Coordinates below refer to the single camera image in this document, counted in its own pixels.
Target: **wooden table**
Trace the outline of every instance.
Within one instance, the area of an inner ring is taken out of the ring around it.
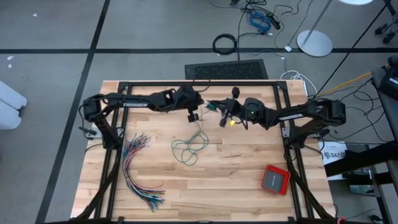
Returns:
[[[289,80],[287,84],[292,105],[306,102],[302,81]],[[117,92],[117,87],[118,81],[105,81],[101,93]],[[135,86],[132,94],[148,95],[167,88],[171,87]],[[271,87],[239,88],[241,103],[247,97],[254,97],[275,109]],[[195,89],[201,90],[203,86],[196,86]],[[211,86],[201,95],[205,100],[222,100],[231,96],[231,89],[232,86]],[[118,126],[122,112],[123,110],[119,112]],[[218,125],[220,114],[206,113],[201,120],[210,144],[198,154],[198,162],[194,166],[186,166],[173,157],[170,143],[176,139],[188,140],[197,131],[197,124],[189,123],[187,115],[186,110],[167,114],[145,108],[129,110],[126,140],[131,140],[136,133],[151,137],[149,147],[143,149],[132,161],[132,177],[146,187],[161,185],[165,190],[165,202],[152,213],[144,201],[130,192],[122,171],[119,171],[113,220],[123,216],[126,221],[286,221],[288,216],[295,216],[290,186],[286,196],[272,194],[261,188],[266,165],[287,169],[279,125],[268,131],[258,124],[250,123],[248,131],[241,124],[221,128]],[[296,125],[303,125],[307,121],[305,118],[296,120]],[[100,142],[99,139],[89,141],[88,146]],[[314,139],[308,139],[306,144],[319,149]],[[98,190],[105,152],[98,146],[86,153],[71,217],[81,213]],[[325,209],[334,215],[335,209],[321,155],[304,148],[302,157],[310,190]],[[302,213],[306,217],[304,197],[299,188],[298,192]],[[105,216],[107,201],[108,195],[105,195],[102,217]]]

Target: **yellow component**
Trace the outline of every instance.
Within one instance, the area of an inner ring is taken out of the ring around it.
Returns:
[[[348,84],[350,84],[350,83],[353,83],[353,82],[355,82],[355,81],[357,81],[357,80],[360,80],[361,78],[365,78],[365,77],[367,77],[367,76],[369,76],[369,75],[372,75],[372,73],[368,72],[368,73],[366,73],[366,74],[364,74],[364,75],[361,75],[361,76],[358,77],[358,78],[354,78],[353,80],[344,82],[344,83],[342,83],[342,84],[340,84],[340,85],[338,85],[338,86],[335,86],[335,87],[331,88],[330,90],[327,90],[327,91],[324,91],[323,93],[320,93],[318,96],[323,96],[323,95],[325,95],[325,94],[328,94],[328,93],[330,93],[331,91],[337,90],[337,89],[339,89],[339,88],[341,88],[341,87],[343,87],[343,86],[345,86],[345,85],[348,85]]]

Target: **red device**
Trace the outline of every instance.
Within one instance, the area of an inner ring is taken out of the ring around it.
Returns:
[[[267,165],[261,187],[270,192],[286,195],[290,173],[273,165]]]

